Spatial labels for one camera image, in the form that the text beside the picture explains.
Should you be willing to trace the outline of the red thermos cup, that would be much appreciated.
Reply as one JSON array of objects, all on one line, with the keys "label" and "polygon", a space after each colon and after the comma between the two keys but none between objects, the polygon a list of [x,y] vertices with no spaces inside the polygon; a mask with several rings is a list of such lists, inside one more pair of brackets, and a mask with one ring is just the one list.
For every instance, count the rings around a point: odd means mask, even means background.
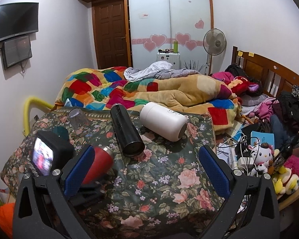
[{"label": "red thermos cup", "polygon": [[113,165],[114,153],[107,147],[95,147],[94,161],[83,180],[83,184],[90,184],[102,177]]}]

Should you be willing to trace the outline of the wooden bed headboard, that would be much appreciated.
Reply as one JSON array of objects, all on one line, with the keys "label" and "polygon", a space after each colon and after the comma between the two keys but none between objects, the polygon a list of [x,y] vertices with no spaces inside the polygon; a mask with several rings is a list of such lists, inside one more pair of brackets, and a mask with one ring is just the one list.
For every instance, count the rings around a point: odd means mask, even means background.
[{"label": "wooden bed headboard", "polygon": [[239,65],[250,78],[261,83],[263,93],[277,97],[282,91],[291,92],[299,86],[299,75],[289,68],[261,55],[245,52],[234,46],[232,63]]}]

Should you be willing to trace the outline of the floral green quilt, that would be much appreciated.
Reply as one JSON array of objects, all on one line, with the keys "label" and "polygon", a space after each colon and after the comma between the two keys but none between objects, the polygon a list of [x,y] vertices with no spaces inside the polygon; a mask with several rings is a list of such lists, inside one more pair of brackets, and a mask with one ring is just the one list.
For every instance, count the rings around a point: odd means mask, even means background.
[{"label": "floral green quilt", "polygon": [[115,154],[113,165],[97,189],[100,199],[78,213],[97,238],[160,238],[185,232],[198,236],[223,203],[198,159],[200,147],[215,145],[208,115],[186,114],[185,135],[170,142],[130,117],[145,144],[135,157],[121,153],[109,111],[86,110],[87,126],[74,130],[70,108],[45,114],[33,126],[5,163],[0,177],[12,194],[18,192],[21,175],[32,170],[30,154],[36,133],[62,126],[76,151],[90,144],[107,146]]}]

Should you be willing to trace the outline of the standing electric fan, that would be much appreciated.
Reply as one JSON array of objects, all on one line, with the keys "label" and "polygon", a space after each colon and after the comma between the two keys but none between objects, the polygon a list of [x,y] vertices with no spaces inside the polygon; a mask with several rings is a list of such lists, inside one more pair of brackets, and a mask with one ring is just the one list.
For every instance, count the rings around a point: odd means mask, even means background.
[{"label": "standing electric fan", "polygon": [[207,52],[206,68],[208,75],[211,73],[212,57],[220,55],[227,45],[225,34],[217,29],[210,29],[206,32],[203,39],[203,47]]}]

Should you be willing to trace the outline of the small wall mounted screen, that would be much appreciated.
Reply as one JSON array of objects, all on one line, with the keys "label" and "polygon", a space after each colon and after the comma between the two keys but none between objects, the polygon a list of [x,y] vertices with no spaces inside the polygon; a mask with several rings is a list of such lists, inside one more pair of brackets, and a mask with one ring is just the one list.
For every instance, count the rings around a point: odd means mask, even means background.
[{"label": "small wall mounted screen", "polygon": [[2,44],[2,63],[4,70],[32,58],[29,35],[9,39]]}]

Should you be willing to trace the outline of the hello kitty plush toy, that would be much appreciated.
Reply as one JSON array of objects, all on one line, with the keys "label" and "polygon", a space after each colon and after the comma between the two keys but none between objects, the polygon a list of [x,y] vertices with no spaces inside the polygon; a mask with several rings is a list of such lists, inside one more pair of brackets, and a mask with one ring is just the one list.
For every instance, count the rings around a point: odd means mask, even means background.
[{"label": "hello kitty plush toy", "polygon": [[272,146],[263,142],[254,146],[248,145],[248,149],[254,161],[250,176],[267,173],[270,165],[273,163],[274,150]]}]

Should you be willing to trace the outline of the clear glass cup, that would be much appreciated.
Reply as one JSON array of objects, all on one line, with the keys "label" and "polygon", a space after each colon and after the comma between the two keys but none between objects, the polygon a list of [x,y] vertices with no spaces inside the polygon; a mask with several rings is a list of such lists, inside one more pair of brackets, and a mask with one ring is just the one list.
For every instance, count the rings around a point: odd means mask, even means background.
[{"label": "clear glass cup", "polygon": [[83,111],[79,108],[71,110],[68,114],[68,118],[74,130],[89,125],[89,120],[87,119]]}]

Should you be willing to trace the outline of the red plush toy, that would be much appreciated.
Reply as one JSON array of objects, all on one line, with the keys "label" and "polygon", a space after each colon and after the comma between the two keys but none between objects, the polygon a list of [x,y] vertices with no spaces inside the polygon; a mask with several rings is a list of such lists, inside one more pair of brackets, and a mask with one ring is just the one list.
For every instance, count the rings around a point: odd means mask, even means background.
[{"label": "red plush toy", "polygon": [[261,88],[260,84],[251,82],[243,76],[235,77],[228,86],[237,96],[244,95],[246,92],[256,93]]}]

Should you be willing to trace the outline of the black thermos bottle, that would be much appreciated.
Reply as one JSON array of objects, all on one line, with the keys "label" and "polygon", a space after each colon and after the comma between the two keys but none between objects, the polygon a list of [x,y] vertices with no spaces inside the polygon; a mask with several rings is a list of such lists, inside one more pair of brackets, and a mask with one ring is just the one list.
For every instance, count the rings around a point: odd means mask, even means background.
[{"label": "black thermos bottle", "polygon": [[126,157],[141,154],[145,149],[145,144],[124,105],[114,104],[110,109],[110,115],[122,154]]}]

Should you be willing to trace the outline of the white thermos cup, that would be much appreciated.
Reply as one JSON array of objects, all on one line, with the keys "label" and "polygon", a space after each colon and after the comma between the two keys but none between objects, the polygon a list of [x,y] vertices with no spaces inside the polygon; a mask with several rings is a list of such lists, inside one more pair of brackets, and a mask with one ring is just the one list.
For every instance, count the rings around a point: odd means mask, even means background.
[{"label": "white thermos cup", "polygon": [[184,115],[153,102],[141,109],[139,120],[143,126],[171,142],[179,141],[187,128]]}]

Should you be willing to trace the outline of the green bottle on cabinet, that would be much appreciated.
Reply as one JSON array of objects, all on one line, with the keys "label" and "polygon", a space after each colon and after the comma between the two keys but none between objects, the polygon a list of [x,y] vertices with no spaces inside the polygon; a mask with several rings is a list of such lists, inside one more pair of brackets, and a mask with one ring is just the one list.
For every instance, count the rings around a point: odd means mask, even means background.
[{"label": "green bottle on cabinet", "polygon": [[173,43],[173,52],[178,53],[178,42],[177,41],[174,41],[174,43]]}]

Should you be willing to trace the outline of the yellow plush toy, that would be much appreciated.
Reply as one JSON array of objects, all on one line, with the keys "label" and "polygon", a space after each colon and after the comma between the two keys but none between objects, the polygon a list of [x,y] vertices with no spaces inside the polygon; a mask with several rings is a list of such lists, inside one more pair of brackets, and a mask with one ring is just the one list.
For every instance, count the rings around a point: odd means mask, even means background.
[{"label": "yellow plush toy", "polygon": [[299,176],[292,173],[290,168],[282,166],[272,176],[275,193],[279,195],[291,195],[299,189]]}]

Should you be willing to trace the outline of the white small cabinet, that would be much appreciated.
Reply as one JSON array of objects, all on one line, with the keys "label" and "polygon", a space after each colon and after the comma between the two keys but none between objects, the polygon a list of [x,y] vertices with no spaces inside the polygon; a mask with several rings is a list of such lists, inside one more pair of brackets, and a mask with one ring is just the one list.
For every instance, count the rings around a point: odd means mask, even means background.
[{"label": "white small cabinet", "polygon": [[157,61],[166,61],[172,64],[172,69],[180,69],[181,68],[181,60],[180,53],[161,53],[158,52],[156,54]]}]

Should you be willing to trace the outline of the brown wooden door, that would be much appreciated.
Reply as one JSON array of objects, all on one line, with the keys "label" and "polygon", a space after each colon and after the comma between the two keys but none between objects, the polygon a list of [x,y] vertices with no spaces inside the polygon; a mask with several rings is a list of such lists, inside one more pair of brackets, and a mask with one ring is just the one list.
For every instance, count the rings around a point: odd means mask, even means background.
[{"label": "brown wooden door", "polygon": [[128,66],[124,0],[93,3],[92,22],[98,68]]}]

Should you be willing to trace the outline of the light blue box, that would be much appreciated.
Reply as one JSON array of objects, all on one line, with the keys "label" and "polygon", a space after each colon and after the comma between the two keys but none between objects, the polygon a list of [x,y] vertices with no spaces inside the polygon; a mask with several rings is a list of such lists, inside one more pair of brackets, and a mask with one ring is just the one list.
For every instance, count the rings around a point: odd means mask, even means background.
[{"label": "light blue box", "polygon": [[273,149],[275,149],[274,134],[252,131],[251,132],[251,146],[260,145],[262,143],[268,143],[269,145],[272,146]]}]

